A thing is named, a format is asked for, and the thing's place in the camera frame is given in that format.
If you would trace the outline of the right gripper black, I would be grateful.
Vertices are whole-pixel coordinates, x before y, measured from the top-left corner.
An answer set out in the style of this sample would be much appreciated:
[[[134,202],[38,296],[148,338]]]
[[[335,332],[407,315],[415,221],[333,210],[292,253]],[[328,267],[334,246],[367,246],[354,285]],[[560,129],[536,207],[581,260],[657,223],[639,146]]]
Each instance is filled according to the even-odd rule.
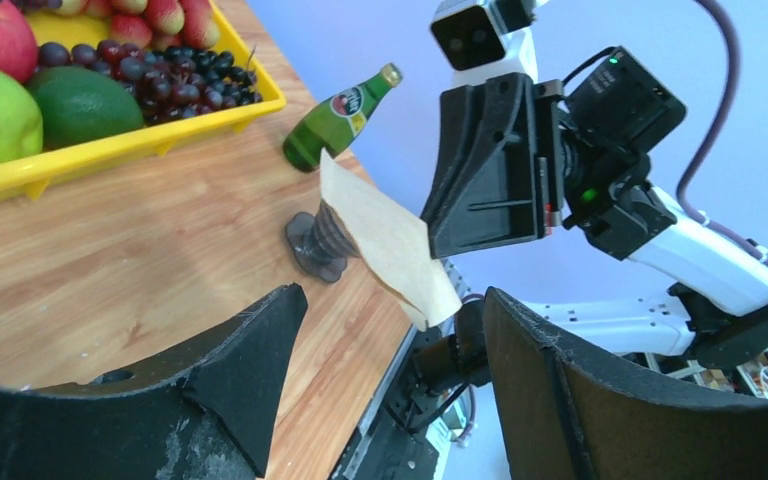
[[[650,151],[686,115],[684,104],[624,47],[536,86],[508,73],[439,97],[438,158],[421,218],[432,257],[535,241],[580,229],[626,259],[676,222],[648,179]]]

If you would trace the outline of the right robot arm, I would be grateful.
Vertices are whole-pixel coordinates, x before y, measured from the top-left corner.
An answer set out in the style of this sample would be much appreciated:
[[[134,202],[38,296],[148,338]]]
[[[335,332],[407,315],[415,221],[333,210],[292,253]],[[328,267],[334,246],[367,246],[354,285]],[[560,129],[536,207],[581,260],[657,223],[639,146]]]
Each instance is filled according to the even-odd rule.
[[[650,150],[684,104],[622,47],[565,82],[516,67],[458,72],[440,97],[440,140],[422,212],[435,258],[579,229],[595,249],[673,283],[631,302],[548,305],[543,317],[616,353],[733,368],[768,349],[768,266],[695,220],[649,179]]]

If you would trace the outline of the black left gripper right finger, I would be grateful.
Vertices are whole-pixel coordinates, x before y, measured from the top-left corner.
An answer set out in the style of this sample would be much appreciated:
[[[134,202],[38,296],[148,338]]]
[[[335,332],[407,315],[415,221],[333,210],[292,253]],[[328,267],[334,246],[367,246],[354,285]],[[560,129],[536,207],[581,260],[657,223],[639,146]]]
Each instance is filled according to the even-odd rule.
[[[485,296],[514,479],[768,479],[768,400],[677,380]]]

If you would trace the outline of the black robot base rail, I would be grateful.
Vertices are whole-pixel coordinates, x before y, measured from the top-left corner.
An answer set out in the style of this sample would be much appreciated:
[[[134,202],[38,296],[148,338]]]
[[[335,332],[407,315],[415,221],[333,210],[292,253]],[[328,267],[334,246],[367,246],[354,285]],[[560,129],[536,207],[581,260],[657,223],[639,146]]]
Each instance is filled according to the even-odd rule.
[[[475,390],[490,380],[484,297],[450,260],[443,266],[463,309],[408,330],[331,478],[440,479],[451,447],[471,433]]]

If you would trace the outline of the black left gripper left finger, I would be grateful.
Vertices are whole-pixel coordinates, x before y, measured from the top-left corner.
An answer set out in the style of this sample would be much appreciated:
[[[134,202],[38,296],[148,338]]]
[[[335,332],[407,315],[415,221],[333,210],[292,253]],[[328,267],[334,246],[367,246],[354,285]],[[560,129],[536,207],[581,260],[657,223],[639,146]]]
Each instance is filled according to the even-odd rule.
[[[0,387],[0,479],[256,479],[308,303],[276,288],[90,383]]]

